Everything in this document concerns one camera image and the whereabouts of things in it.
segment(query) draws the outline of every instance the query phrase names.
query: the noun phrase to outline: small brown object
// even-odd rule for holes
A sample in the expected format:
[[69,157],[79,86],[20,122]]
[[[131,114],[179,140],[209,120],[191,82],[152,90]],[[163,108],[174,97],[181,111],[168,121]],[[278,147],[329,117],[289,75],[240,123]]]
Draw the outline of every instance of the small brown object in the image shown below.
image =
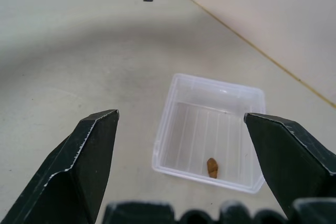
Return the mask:
[[206,162],[208,166],[208,173],[210,178],[217,178],[217,173],[218,173],[218,164],[215,161],[214,158],[209,158],[208,161]]

